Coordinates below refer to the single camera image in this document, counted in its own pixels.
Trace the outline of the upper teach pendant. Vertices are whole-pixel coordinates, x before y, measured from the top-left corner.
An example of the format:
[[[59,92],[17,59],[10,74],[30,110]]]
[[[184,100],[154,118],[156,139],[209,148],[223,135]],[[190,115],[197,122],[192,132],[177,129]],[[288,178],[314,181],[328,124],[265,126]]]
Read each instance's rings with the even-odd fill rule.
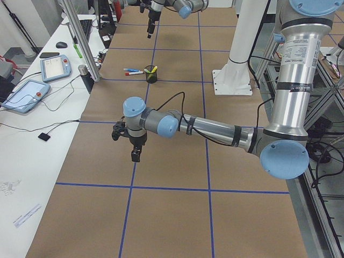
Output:
[[[42,80],[46,83],[68,77],[71,65],[66,55],[40,60]]]

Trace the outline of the teach pendant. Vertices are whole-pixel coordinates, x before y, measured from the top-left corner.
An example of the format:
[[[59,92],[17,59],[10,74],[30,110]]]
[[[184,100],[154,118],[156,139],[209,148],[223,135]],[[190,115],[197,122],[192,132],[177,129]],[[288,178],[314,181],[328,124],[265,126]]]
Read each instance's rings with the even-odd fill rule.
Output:
[[[68,77],[71,65],[66,55],[40,60],[42,80],[46,83]]]
[[[6,110],[27,113],[45,97],[51,86],[45,82],[27,80],[11,96],[2,102]]]

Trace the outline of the black computer mouse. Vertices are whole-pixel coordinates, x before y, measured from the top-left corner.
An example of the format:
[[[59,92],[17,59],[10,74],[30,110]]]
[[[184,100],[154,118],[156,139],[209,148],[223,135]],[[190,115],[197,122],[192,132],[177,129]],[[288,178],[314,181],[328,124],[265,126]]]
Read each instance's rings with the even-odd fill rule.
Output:
[[[63,49],[63,48],[67,48],[68,44],[65,43],[65,42],[59,41],[59,42],[56,43],[55,47],[58,48],[58,49]]]

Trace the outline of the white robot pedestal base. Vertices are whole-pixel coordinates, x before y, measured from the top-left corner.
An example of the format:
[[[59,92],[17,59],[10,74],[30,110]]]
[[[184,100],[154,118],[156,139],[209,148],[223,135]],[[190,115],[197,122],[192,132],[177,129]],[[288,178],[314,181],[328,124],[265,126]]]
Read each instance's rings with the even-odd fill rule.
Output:
[[[242,1],[228,62],[222,69],[212,71],[216,96],[251,96],[253,94],[248,68],[249,58],[269,5],[269,0]]]

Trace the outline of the green marker on desk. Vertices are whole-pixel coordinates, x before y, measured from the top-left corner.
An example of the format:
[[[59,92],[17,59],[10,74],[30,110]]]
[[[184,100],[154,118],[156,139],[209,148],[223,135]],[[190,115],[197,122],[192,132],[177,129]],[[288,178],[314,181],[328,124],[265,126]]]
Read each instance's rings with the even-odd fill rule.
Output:
[[[82,56],[82,54],[81,54],[81,52],[80,52],[80,50],[79,50],[77,44],[73,44],[73,48],[75,49],[75,51],[76,51],[76,53],[77,53],[77,56],[78,56],[80,59],[82,59],[83,56]]]

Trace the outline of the black smartphone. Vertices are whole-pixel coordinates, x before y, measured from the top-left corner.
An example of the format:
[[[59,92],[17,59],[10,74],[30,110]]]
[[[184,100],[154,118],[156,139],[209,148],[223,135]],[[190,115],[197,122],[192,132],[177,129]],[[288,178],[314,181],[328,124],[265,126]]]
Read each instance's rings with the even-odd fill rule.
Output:
[[[42,52],[39,55],[39,58],[40,59],[47,59],[47,58],[52,58],[52,57],[59,56],[59,55],[60,55],[59,52]]]

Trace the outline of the red marker pen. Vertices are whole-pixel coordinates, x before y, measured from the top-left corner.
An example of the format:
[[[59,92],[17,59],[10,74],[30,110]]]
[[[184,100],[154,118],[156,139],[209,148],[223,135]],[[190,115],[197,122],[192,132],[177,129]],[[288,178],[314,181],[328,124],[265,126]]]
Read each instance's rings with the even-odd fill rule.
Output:
[[[143,71],[127,71],[125,73],[125,76],[141,75],[141,74],[144,74],[144,72]]]

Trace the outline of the black water bottle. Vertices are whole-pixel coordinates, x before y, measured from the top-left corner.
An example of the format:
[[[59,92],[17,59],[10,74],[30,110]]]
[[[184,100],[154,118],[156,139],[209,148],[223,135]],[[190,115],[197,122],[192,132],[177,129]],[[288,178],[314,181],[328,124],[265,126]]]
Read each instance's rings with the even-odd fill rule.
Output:
[[[91,94],[93,86],[94,86],[94,80],[91,77],[90,71],[88,71],[86,65],[80,64],[78,66],[78,70],[80,72],[80,77],[88,91],[89,94]]]

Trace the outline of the small black square pad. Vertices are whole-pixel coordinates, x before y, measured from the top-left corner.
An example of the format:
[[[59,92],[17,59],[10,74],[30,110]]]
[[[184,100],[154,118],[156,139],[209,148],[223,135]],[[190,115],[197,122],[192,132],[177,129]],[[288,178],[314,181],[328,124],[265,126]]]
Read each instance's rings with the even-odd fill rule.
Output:
[[[42,132],[42,133],[40,133],[38,135],[38,138],[40,140],[43,140],[44,142],[46,142],[46,141],[48,141],[51,138],[51,136],[49,134],[47,134],[47,133]]]

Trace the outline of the black mesh pen holder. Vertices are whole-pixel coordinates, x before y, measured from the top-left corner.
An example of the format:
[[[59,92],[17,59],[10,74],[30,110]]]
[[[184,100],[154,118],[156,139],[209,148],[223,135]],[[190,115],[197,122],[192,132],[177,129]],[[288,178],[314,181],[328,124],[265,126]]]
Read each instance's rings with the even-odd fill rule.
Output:
[[[154,66],[154,65],[147,65],[144,68],[146,81],[148,83],[152,84],[152,83],[155,83],[157,81],[157,68],[158,68],[158,66]]]

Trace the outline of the blue marker pen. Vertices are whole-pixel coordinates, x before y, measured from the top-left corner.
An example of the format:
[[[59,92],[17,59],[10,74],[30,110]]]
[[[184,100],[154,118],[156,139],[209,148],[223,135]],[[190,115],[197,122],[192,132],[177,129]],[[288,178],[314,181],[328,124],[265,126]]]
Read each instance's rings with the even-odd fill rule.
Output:
[[[132,72],[139,72],[141,70],[139,70],[139,69],[131,69],[131,68],[124,68],[123,71],[132,73]]]

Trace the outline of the aluminium frame post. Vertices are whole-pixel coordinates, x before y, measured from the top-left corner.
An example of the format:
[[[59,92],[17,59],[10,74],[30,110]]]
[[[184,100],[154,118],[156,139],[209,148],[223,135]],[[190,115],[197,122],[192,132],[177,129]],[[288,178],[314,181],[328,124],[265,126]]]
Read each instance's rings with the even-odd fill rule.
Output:
[[[80,50],[89,67],[90,74],[92,78],[94,79],[94,81],[98,82],[101,78],[100,73],[94,61],[93,54],[88,44],[88,40],[83,32],[82,26],[80,24],[80,20],[74,9],[74,6],[70,0],[61,0],[60,3],[65,14],[68,17],[72,30],[75,33],[78,44],[80,46]]]

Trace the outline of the black keyboard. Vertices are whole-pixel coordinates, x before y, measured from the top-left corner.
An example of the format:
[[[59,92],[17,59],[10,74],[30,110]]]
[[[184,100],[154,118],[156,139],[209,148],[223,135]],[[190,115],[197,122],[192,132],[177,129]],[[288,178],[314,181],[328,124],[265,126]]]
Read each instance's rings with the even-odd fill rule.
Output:
[[[92,30],[92,23],[93,23],[93,20],[92,19],[83,19],[83,20],[80,20],[80,24],[81,24],[81,27],[82,27],[82,30],[85,34],[85,37],[87,39],[87,41],[89,41],[89,38],[90,38],[90,35],[91,35],[91,30]],[[72,37],[73,37],[73,43],[77,43],[77,38],[76,38],[76,35],[75,33],[71,31],[71,34],[72,34]]]

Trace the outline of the lower teach pendant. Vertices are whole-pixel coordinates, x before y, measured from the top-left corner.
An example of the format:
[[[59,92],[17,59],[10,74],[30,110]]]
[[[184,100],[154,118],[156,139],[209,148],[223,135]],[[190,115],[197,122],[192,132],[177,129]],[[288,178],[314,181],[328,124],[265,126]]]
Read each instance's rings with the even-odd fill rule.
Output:
[[[6,110],[27,113],[45,97],[51,86],[45,82],[27,80],[11,96],[2,102]]]

